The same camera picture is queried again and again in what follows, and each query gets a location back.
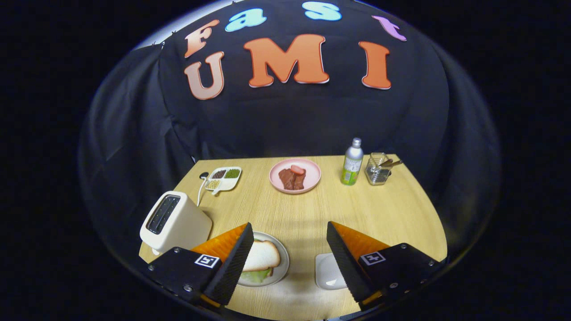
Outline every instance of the orange letter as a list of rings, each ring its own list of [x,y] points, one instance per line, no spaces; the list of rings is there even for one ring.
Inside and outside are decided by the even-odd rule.
[[[218,96],[222,92],[222,88],[224,88],[224,74],[222,73],[222,64],[220,63],[222,57],[224,57],[224,52],[218,51],[206,58],[206,63],[210,65],[212,72],[212,86],[209,88],[204,88],[202,81],[200,81],[200,74],[198,73],[200,62],[195,62],[184,69],[190,91],[194,97],[205,101]]]
[[[299,83],[326,83],[329,75],[323,71],[321,61],[321,44],[325,38],[321,35],[302,34],[295,37],[289,49],[284,52],[269,38],[260,38],[244,44],[252,54],[252,69],[254,76],[250,79],[250,87],[264,87],[274,83],[274,78],[268,75],[266,65],[285,83],[288,81],[295,63],[297,74],[293,76]]]
[[[361,79],[362,83],[371,88],[390,89],[391,82],[387,79],[387,55],[389,50],[376,43],[361,41],[359,47],[367,54],[367,74]]]
[[[199,51],[206,45],[205,42],[202,42],[201,39],[207,39],[212,34],[212,29],[210,27],[216,26],[220,21],[217,19],[212,20],[211,22],[205,24],[204,26],[196,29],[195,31],[191,32],[188,36],[186,36],[187,42],[187,51],[184,54],[185,58],[190,57],[193,53]]]

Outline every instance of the bread slice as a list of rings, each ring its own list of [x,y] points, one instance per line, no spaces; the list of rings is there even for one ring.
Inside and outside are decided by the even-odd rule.
[[[272,242],[255,240],[242,271],[264,271],[278,266],[280,261],[280,252]]]

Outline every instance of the glass cup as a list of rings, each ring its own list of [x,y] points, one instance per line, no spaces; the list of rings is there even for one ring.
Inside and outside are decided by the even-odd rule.
[[[365,168],[365,174],[371,185],[384,185],[387,182],[391,175],[391,167],[384,167],[381,164],[388,159],[385,153],[371,153]]]

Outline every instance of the bottle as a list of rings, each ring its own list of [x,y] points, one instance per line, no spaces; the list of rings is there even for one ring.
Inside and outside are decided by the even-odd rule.
[[[343,164],[343,174],[341,175],[341,183],[345,185],[354,185],[357,181],[357,175],[361,170],[363,162],[363,150],[361,149],[361,139],[353,138],[353,144],[345,153],[345,163]]]

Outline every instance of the toaster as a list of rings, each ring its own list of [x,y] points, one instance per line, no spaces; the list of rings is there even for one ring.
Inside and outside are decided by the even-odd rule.
[[[212,220],[183,192],[165,192],[147,214],[141,240],[155,255],[173,247],[190,250],[208,240]]]

